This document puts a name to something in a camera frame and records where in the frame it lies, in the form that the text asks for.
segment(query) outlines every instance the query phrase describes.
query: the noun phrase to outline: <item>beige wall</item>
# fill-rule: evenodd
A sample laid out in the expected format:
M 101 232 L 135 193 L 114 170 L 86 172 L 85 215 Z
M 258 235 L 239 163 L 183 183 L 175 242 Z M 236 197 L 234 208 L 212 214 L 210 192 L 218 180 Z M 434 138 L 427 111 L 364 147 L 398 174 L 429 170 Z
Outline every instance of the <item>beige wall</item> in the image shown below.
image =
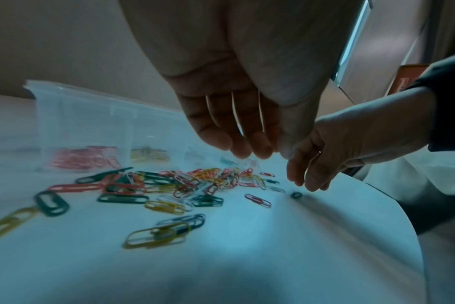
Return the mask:
M 0 1 L 0 94 L 31 97 L 26 79 L 50 80 L 179 108 L 144 56 L 116 0 Z M 334 83 L 320 114 L 350 106 Z

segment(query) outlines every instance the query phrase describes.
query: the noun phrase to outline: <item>hand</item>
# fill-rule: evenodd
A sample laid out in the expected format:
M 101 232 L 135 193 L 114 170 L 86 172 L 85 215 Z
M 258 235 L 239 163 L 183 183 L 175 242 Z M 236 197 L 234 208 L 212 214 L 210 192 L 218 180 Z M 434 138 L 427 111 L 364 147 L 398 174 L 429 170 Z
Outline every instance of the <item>hand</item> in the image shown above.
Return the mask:
M 288 158 L 309 134 L 361 2 L 120 1 L 199 137 L 239 158 Z
M 414 152 L 428 144 L 435 111 L 434 93 L 415 88 L 323 116 L 287 163 L 287 178 L 309 191 L 327 190 L 348 167 Z

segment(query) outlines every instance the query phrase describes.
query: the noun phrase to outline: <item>white table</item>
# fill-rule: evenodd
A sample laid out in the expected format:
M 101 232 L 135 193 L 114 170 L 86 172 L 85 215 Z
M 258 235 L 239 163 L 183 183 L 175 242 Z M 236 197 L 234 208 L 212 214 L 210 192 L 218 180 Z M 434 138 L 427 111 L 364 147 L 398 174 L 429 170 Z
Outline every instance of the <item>white table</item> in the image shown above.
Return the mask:
M 15 123 L 12 132 L 35 138 Z M 32 206 L 32 196 L 48 186 L 83 176 L 36 172 L 39 152 L 15 141 L 15 134 L 0 135 L 0 218 Z M 260 165 L 287 194 L 224 192 L 223 207 L 194 211 L 206 223 L 186 242 L 155 249 L 122 243 L 173 215 L 98 203 L 98 193 L 63 194 L 66 214 L 38 214 L 0 238 L 0 303 L 426 302 L 418 239 L 395 201 L 344 175 L 327 192 L 307 193 L 283 178 L 280 158 Z M 293 191 L 304 197 L 290 199 Z

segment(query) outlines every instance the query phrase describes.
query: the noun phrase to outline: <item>dark sleeve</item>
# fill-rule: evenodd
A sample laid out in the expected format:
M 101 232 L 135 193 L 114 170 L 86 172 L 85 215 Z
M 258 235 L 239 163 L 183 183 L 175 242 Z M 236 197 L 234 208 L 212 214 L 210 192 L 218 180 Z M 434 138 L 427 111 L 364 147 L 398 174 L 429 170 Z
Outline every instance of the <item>dark sleeve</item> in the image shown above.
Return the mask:
M 455 151 L 455 62 L 433 68 L 407 89 L 427 87 L 436 96 L 436 116 L 428 149 Z

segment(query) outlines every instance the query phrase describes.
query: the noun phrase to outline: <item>pink paper clips in container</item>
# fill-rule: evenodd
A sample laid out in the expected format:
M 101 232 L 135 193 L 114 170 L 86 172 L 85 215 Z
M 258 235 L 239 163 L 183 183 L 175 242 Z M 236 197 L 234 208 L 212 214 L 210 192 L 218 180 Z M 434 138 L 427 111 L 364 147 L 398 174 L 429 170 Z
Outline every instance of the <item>pink paper clips in container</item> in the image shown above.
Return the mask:
M 262 198 L 259 198 L 251 194 L 246 194 L 244 195 L 244 197 L 258 205 L 261 205 L 262 207 L 271 208 L 272 204 Z

